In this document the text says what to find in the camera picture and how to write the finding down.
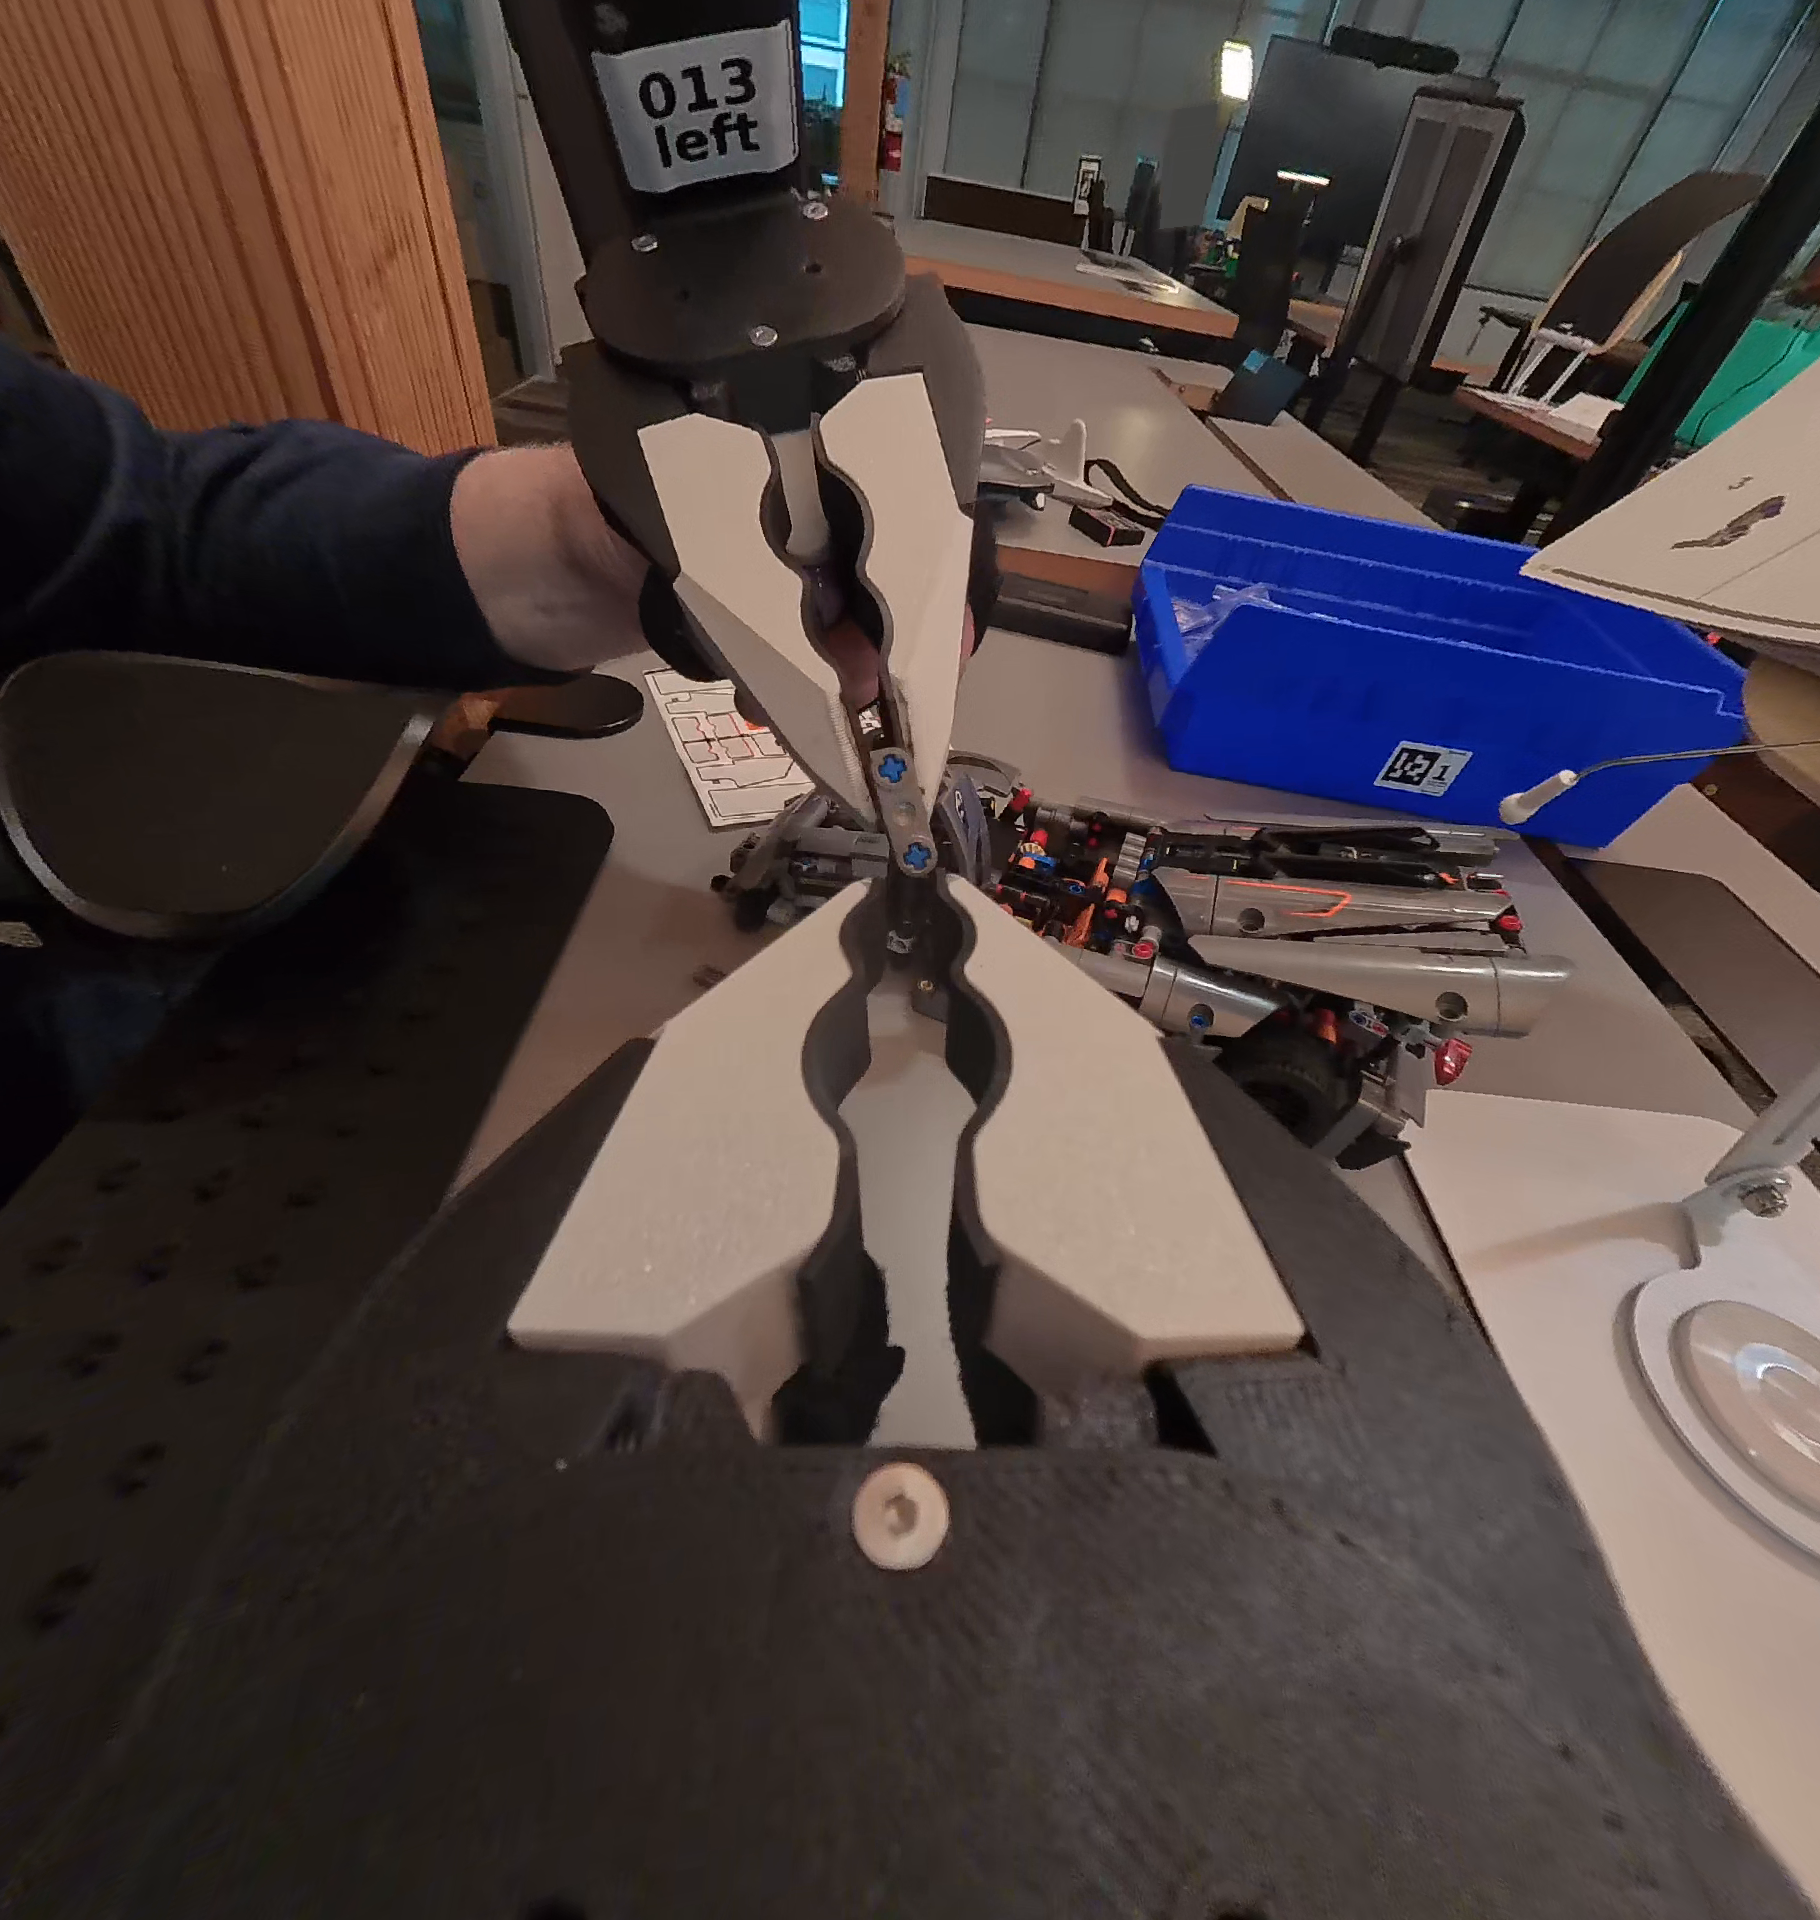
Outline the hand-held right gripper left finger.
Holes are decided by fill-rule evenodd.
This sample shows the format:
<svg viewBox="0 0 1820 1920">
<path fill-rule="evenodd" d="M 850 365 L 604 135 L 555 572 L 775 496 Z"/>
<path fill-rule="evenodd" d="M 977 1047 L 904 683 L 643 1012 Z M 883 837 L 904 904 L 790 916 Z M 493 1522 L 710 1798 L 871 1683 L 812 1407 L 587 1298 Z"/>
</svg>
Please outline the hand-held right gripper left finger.
<svg viewBox="0 0 1820 1920">
<path fill-rule="evenodd" d="M 852 883 L 610 1061 L 620 1101 L 509 1317 L 520 1349 L 712 1376 L 780 1443 L 873 1439 L 904 1357 L 842 1111 L 887 907 Z"/>
</svg>

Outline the wooden pillar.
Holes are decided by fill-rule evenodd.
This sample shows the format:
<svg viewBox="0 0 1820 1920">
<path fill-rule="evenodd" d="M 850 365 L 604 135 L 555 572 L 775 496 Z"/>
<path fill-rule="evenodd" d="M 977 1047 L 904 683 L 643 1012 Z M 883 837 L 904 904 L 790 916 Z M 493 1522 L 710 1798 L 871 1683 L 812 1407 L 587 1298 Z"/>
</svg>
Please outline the wooden pillar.
<svg viewBox="0 0 1820 1920">
<path fill-rule="evenodd" d="M 159 427 L 496 444 L 412 5 L 0 2 L 0 229 Z"/>
</svg>

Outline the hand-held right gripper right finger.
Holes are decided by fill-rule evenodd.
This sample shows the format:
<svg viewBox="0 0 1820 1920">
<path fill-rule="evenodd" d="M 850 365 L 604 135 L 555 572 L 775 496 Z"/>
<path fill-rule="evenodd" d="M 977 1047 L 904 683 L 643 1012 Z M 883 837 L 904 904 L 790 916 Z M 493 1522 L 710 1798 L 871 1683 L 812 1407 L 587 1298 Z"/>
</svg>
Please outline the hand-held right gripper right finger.
<svg viewBox="0 0 1820 1920">
<path fill-rule="evenodd" d="M 1051 1405 L 1149 1402 L 1154 1370 L 1279 1359 L 1307 1322 L 1172 1050 L 1081 965 L 961 880 L 944 1062 L 957 1145 L 946 1306 L 980 1448 Z"/>
</svg>

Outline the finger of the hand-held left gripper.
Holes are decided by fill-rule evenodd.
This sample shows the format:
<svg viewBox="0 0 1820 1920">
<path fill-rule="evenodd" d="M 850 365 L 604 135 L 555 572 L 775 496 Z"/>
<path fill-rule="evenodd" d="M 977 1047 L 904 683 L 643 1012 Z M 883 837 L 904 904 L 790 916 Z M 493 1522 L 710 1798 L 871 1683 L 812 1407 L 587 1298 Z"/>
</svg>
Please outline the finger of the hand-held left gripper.
<svg viewBox="0 0 1820 1920">
<path fill-rule="evenodd" d="M 889 743 L 873 751 L 877 792 L 887 809 L 933 809 L 964 671 L 975 518 L 920 372 L 860 381 L 818 421 L 817 443 L 820 469 L 860 509 L 856 576 L 880 618 Z"/>
<path fill-rule="evenodd" d="M 807 578 L 765 525 L 782 464 L 766 437 L 687 415 L 638 434 L 674 557 L 674 594 L 708 656 L 751 696 L 792 761 L 877 830 L 869 751 L 840 672 L 807 628 Z"/>
</svg>

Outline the person's left hand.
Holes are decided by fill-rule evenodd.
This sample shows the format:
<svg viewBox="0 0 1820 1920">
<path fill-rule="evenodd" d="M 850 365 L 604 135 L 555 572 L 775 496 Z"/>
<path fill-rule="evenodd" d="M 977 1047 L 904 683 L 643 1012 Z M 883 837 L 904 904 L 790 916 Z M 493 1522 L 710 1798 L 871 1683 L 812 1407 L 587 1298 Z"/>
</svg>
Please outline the person's left hand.
<svg viewBox="0 0 1820 1920">
<path fill-rule="evenodd" d="M 522 669 L 581 674 L 647 646 L 649 564 L 570 447 L 479 453 L 453 485 L 449 529 L 491 637 Z"/>
</svg>

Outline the blue storage bin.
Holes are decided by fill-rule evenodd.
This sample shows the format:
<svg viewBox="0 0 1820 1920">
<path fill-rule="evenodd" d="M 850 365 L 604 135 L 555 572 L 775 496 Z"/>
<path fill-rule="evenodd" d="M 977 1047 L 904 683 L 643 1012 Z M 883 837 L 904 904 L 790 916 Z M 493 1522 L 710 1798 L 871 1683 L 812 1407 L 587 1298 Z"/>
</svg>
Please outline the blue storage bin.
<svg viewBox="0 0 1820 1920">
<path fill-rule="evenodd" d="M 1614 757 L 1741 746 L 1744 669 L 1654 612 L 1524 575 L 1526 551 L 1189 487 L 1140 560 L 1133 650 L 1169 765 L 1419 820 L 1506 829 L 1501 800 Z M 1172 581 L 1370 602 L 1240 612 L 1181 639 Z M 1582 780 L 1518 826 L 1599 850 L 1713 761 Z"/>
</svg>

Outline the black beam with blue pins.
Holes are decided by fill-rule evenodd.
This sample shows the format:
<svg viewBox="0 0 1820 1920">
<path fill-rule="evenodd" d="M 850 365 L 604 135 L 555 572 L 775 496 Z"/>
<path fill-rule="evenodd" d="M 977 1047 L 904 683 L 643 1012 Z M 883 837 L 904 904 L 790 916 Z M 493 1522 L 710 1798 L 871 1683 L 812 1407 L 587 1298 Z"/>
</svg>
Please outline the black beam with blue pins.
<svg viewBox="0 0 1820 1920">
<path fill-rule="evenodd" d="M 917 1015 L 949 1019 L 944 860 L 915 757 L 883 696 L 852 711 L 854 741 L 866 763 L 877 826 L 887 841 L 883 877 L 885 963 L 902 976 Z"/>
</svg>

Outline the person's left forearm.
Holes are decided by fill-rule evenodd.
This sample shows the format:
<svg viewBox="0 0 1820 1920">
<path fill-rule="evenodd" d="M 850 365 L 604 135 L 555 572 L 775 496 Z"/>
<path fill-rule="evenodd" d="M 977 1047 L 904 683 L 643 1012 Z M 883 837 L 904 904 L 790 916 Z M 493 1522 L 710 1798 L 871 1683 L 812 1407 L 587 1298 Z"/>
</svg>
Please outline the person's left forearm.
<svg viewBox="0 0 1820 1920">
<path fill-rule="evenodd" d="M 536 683 L 459 559 L 471 463 L 319 421 L 171 432 L 0 339 L 0 679 L 125 653 L 455 694 Z"/>
</svg>

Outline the grey lego car model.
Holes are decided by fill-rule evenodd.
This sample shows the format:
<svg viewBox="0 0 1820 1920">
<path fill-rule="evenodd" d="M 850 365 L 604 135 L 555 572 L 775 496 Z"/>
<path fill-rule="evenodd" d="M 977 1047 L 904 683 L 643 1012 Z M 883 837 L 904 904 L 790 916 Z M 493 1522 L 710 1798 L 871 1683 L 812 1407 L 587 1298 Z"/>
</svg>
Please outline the grey lego car model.
<svg viewBox="0 0 1820 1920">
<path fill-rule="evenodd" d="M 1477 1041 L 1522 1041 L 1574 968 L 1533 952 L 1472 829 L 1177 823 L 1049 802 L 957 752 L 942 867 L 1342 1168 L 1406 1151 Z"/>
</svg>

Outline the tall grey cabinet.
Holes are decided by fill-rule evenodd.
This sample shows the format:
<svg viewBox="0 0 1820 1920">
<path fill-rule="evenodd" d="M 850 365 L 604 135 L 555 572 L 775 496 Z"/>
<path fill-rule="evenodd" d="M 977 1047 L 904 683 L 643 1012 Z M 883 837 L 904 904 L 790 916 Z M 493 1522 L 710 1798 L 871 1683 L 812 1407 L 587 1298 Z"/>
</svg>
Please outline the tall grey cabinet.
<svg viewBox="0 0 1820 1920">
<path fill-rule="evenodd" d="M 1401 386 L 1433 367 L 1522 140 L 1516 97 L 1417 91 L 1338 333 L 1351 363 Z"/>
</svg>

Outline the white toy airplane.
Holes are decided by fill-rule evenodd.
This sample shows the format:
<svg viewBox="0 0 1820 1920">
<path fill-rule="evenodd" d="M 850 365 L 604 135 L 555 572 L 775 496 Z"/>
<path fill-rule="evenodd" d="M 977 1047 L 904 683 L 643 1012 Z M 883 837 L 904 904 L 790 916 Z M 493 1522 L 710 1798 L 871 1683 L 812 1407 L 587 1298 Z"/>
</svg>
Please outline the white toy airplane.
<svg viewBox="0 0 1820 1920">
<path fill-rule="evenodd" d="M 1044 439 L 1034 428 L 986 427 L 977 469 L 980 501 L 1010 501 L 1040 512 L 1049 503 L 1111 510 L 1114 493 L 1091 487 L 1089 427 L 1075 419 L 1064 434 Z"/>
</svg>

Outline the white book stand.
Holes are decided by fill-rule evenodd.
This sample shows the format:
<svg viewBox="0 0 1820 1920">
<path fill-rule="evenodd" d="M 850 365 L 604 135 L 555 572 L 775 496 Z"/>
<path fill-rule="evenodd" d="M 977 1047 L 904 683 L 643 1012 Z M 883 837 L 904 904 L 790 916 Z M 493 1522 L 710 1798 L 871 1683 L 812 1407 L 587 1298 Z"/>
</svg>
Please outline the white book stand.
<svg viewBox="0 0 1820 1920">
<path fill-rule="evenodd" d="M 1436 1094 L 1410 1174 L 1456 1277 L 1624 1591 L 1820 1584 L 1820 1192 L 1686 1210 L 1752 1122 L 1658 996 L 1671 956 L 1773 949 L 1744 1007 L 1805 968 L 1730 894 L 1622 924 L 1592 854 L 1508 842 L 1533 938 L 1576 963 L 1524 1041 Z"/>
</svg>

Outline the wooden background desk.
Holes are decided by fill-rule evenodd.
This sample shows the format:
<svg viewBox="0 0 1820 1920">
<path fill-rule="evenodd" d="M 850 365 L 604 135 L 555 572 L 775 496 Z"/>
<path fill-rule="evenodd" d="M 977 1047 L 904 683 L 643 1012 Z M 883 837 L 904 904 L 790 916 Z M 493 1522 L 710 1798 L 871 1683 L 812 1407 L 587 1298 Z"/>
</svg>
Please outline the wooden background desk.
<svg viewBox="0 0 1820 1920">
<path fill-rule="evenodd" d="M 1190 340 L 1230 343 L 1238 317 L 1146 266 L 1102 266 L 1083 249 L 983 229 L 912 218 L 895 229 L 912 275 L 949 293 L 1046 309 L 1084 321 L 1154 329 Z"/>
</svg>

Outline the black monitor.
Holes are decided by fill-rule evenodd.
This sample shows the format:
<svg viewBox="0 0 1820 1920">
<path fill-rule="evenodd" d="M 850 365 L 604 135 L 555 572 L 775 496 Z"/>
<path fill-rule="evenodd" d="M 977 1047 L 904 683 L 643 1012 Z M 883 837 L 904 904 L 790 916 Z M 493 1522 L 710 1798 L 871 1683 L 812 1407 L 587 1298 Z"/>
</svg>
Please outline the black monitor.
<svg viewBox="0 0 1820 1920">
<path fill-rule="evenodd" d="M 1283 175 L 1320 178 L 1302 254 L 1328 266 L 1364 246 L 1419 91 L 1459 66 L 1453 49 L 1352 28 L 1330 42 L 1272 37 L 1210 215 L 1272 196 Z"/>
</svg>

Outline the lego instruction booklet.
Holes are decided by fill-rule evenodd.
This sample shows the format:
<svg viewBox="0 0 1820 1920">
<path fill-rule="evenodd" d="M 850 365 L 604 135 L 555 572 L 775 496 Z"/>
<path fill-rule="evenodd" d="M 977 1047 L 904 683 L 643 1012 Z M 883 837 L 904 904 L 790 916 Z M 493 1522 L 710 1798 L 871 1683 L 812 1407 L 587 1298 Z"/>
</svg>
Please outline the lego instruction booklet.
<svg viewBox="0 0 1820 1920">
<path fill-rule="evenodd" d="M 1820 677 L 1820 359 L 1522 571 Z"/>
</svg>

